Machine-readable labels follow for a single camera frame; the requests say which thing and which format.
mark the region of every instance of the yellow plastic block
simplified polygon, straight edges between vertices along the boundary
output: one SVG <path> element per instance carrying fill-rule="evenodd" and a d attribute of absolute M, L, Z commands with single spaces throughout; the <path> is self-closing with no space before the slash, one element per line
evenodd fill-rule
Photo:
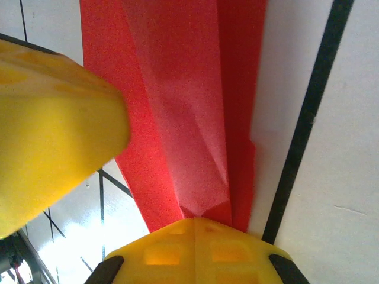
<path fill-rule="evenodd" d="M 184 219 L 112 252 L 124 263 L 113 284 L 282 284 L 269 261 L 279 248 L 204 219 Z"/>
<path fill-rule="evenodd" d="M 0 40 L 0 238 L 130 139 L 122 94 L 60 54 Z"/>

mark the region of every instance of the white panel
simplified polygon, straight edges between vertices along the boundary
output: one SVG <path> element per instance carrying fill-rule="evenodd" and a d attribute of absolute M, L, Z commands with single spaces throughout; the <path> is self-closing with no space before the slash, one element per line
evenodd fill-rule
<path fill-rule="evenodd" d="M 117 179 L 119 182 L 121 182 L 124 186 L 127 186 L 125 178 L 123 174 L 120 172 L 120 169 L 118 168 L 118 165 L 114 159 L 110 160 L 108 163 L 106 163 L 102 169 L 109 173 L 112 177 Z"/>
<path fill-rule="evenodd" d="M 277 237 L 310 283 L 378 283 L 378 26 L 356 0 Z"/>
<path fill-rule="evenodd" d="M 14 284 L 13 279 L 9 276 L 7 272 L 3 272 L 1 275 L 1 282 L 4 284 Z"/>
<path fill-rule="evenodd" d="M 251 139 L 255 202 L 249 231 L 262 235 L 306 93 L 332 0 L 270 0 Z"/>
<path fill-rule="evenodd" d="M 23 1 L 28 41 L 83 65 L 79 0 Z"/>
<path fill-rule="evenodd" d="M 149 233 L 135 201 L 104 179 L 105 254 Z"/>
<path fill-rule="evenodd" d="M 49 219 L 42 213 L 27 224 L 29 241 L 43 263 L 57 281 L 56 262 L 53 255 L 53 238 Z"/>
<path fill-rule="evenodd" d="M 22 227 L 22 231 L 24 232 L 24 234 L 27 236 L 27 238 L 29 238 L 29 233 L 28 233 L 28 229 L 27 229 L 27 227 L 26 227 L 27 225 L 25 225 L 25 226 L 23 226 Z"/>
<path fill-rule="evenodd" d="M 25 40 L 19 0 L 0 1 L 0 33 Z"/>
<path fill-rule="evenodd" d="M 53 233 L 54 245 L 51 252 L 55 257 L 59 284 L 84 283 L 91 271 L 77 257 L 76 247 L 72 247 L 72 242 L 63 238 L 55 228 L 53 228 Z"/>
<path fill-rule="evenodd" d="M 95 173 L 50 208 L 52 220 L 66 236 L 65 243 L 91 268 L 102 261 L 99 174 Z"/>

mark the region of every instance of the red paper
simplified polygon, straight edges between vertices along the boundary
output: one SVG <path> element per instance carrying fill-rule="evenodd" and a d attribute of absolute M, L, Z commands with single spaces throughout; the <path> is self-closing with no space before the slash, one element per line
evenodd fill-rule
<path fill-rule="evenodd" d="M 123 4 L 179 206 L 231 225 L 216 2 Z"/>
<path fill-rule="evenodd" d="M 117 157 L 150 231 L 182 218 L 120 1 L 81 0 L 84 65 L 123 91 L 132 139 Z"/>
<path fill-rule="evenodd" d="M 260 0 L 81 0 L 85 66 L 129 106 L 132 140 L 116 161 L 150 231 L 182 214 L 230 225 L 230 202 L 246 231 L 264 13 Z"/>
<path fill-rule="evenodd" d="M 248 229 L 253 203 L 250 141 L 266 0 L 218 0 L 224 119 L 233 226 Z"/>

